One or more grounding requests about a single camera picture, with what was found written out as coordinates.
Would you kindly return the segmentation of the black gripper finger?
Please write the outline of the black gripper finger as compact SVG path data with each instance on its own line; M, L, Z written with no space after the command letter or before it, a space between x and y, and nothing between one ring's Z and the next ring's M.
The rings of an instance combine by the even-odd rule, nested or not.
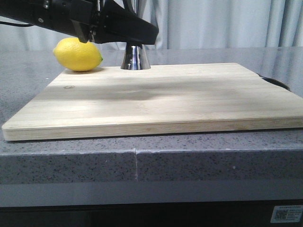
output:
M106 0L98 15L94 42L97 44L126 42L153 45L158 28L139 17L131 0L124 0L120 6L114 0Z

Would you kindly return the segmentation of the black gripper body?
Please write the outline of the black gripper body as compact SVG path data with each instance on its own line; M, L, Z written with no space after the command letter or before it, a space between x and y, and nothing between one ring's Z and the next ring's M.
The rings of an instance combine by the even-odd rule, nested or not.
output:
M44 28L101 43L99 25L103 0L45 0Z

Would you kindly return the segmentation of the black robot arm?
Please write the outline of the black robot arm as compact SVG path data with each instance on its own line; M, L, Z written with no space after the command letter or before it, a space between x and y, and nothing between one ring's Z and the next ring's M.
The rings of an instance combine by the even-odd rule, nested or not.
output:
M123 3L124 7L113 0L2 0L0 14L83 43L155 44L158 28L139 18L127 1Z

